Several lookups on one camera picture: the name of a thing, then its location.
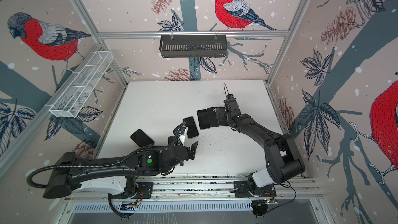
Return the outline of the pink phone case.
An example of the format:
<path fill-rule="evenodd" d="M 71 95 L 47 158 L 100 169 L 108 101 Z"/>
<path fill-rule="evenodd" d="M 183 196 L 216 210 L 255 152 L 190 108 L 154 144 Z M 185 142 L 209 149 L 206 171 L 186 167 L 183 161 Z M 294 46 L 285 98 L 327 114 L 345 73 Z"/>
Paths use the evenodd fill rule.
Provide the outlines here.
<path fill-rule="evenodd" d="M 216 109 L 216 120 L 220 126 L 228 126 L 226 122 L 226 109 L 224 107 L 218 107 Z"/>

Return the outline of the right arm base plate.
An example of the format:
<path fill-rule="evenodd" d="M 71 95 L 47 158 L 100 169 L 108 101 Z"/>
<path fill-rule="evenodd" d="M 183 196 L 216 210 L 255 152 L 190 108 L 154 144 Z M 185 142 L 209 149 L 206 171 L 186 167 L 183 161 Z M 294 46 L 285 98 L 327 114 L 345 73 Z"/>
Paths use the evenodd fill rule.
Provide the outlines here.
<path fill-rule="evenodd" d="M 236 198 L 275 198 L 274 185 L 257 187 L 252 181 L 234 181 L 231 191 Z"/>

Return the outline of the black bare phone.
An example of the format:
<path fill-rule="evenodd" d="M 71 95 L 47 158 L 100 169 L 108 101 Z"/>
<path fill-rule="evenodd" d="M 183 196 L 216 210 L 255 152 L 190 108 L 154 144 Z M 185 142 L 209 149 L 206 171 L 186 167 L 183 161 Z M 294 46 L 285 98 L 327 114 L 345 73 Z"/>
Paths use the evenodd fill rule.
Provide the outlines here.
<path fill-rule="evenodd" d="M 207 110 L 198 110 L 197 116 L 198 116 L 200 130 L 211 128 Z"/>

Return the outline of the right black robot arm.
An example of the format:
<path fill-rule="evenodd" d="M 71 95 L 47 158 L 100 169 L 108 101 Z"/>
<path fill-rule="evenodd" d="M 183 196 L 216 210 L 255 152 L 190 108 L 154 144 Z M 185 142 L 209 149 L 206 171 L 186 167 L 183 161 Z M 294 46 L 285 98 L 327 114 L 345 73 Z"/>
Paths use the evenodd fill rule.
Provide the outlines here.
<path fill-rule="evenodd" d="M 232 130 L 247 135 L 264 149 L 265 168 L 248 176 L 251 194 L 259 195 L 267 186 L 282 184 L 305 172 L 305 164 L 290 134 L 273 132 L 250 115 L 242 114 L 232 94 L 227 94 L 223 102 L 224 107 L 216 110 L 216 119 L 226 121 Z"/>

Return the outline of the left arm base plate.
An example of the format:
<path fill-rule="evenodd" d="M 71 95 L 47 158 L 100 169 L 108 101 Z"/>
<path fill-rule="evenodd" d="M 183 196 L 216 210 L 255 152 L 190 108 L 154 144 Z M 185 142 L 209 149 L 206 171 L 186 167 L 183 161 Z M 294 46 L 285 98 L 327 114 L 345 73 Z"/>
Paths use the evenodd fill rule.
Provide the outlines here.
<path fill-rule="evenodd" d="M 133 183 L 127 183 L 122 189 L 121 193 L 112 195 L 112 200 L 127 200 L 127 199 L 150 199 L 153 191 L 153 182 L 145 181 Z"/>

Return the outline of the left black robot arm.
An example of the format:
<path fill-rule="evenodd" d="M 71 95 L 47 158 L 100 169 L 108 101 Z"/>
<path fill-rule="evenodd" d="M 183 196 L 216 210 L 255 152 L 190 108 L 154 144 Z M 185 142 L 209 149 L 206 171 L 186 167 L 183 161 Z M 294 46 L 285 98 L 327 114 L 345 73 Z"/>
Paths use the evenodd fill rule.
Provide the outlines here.
<path fill-rule="evenodd" d="M 74 151 L 66 152 L 52 169 L 43 197 L 45 199 L 63 198 L 73 190 L 83 187 L 83 182 L 124 176 L 135 179 L 139 176 L 170 174 L 177 166 L 194 160 L 199 142 L 191 147 L 181 144 L 173 146 L 145 146 L 124 157 L 83 159 Z"/>

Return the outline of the black phone near left arm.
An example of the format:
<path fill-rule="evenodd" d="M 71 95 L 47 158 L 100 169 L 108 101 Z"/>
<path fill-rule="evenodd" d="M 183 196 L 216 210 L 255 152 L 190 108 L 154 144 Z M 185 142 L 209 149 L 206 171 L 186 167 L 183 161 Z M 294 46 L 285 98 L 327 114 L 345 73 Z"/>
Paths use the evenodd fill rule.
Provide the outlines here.
<path fill-rule="evenodd" d="M 139 147 L 152 146 L 154 141 L 143 130 L 136 130 L 131 136 L 131 140 Z"/>

